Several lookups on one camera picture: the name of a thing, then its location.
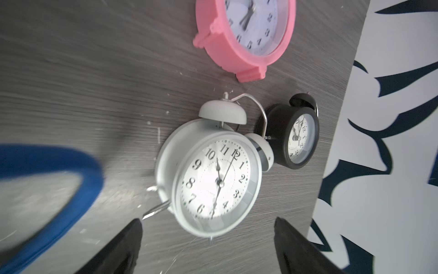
pink clock frame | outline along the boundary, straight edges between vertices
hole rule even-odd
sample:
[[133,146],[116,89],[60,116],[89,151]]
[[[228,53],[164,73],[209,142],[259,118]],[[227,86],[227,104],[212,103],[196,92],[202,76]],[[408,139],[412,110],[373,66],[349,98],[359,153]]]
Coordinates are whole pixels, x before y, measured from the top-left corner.
[[277,61],[289,45],[295,25],[296,2],[289,1],[289,13],[284,36],[275,50],[266,56],[247,52],[234,37],[228,25],[224,0],[197,0],[198,34],[193,39],[197,48],[207,54],[222,69],[235,73],[239,82],[265,78],[267,66]]

tabletop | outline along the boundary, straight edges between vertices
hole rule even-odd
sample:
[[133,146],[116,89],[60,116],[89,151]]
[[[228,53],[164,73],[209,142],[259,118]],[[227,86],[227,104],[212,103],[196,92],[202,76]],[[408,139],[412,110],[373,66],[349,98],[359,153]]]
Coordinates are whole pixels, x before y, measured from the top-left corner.
[[[239,83],[193,47],[195,0],[4,0],[0,3],[0,143],[66,146],[94,156],[104,188],[90,210],[23,273],[74,273],[133,218],[158,205],[154,168],[173,130],[200,106],[250,93],[263,105],[309,92],[320,137],[299,170],[274,164],[248,216],[196,238],[170,212],[143,224],[135,273],[279,273],[274,221],[307,234],[369,0],[299,0],[295,29],[266,78]],[[252,132],[259,110],[241,100]],[[0,263],[68,201],[70,174],[0,185]]]

blue handle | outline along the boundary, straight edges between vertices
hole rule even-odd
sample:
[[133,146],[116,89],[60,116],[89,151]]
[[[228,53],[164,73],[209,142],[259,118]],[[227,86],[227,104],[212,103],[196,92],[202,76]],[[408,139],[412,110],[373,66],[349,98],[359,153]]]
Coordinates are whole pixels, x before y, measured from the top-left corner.
[[0,145],[0,179],[59,171],[81,174],[82,185],[62,211],[0,268],[0,274],[21,273],[87,212],[103,186],[102,168],[83,152],[54,146]]

clock leg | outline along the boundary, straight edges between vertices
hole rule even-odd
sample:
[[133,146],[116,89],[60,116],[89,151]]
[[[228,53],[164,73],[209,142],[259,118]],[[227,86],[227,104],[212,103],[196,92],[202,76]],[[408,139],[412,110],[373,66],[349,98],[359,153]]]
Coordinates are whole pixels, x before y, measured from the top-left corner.
[[203,49],[211,43],[219,34],[223,32],[219,19],[216,18],[211,23],[207,31],[199,32],[193,39],[193,45],[197,48]]
[[255,67],[236,73],[237,80],[240,83],[251,82],[264,79],[267,67]]

white alarm clock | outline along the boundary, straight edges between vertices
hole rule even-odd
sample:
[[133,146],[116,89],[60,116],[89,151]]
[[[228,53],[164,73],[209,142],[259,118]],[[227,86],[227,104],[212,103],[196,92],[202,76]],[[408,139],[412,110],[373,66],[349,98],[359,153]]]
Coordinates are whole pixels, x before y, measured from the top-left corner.
[[[225,124],[246,124],[244,109],[234,103],[243,97],[262,111],[261,136],[242,135]],[[224,93],[221,100],[206,102],[199,117],[180,126],[163,144],[155,168],[162,204],[143,219],[168,209],[189,233],[212,238],[246,217],[260,190],[261,173],[271,168],[274,153],[265,140],[265,111],[249,94],[229,100]]]

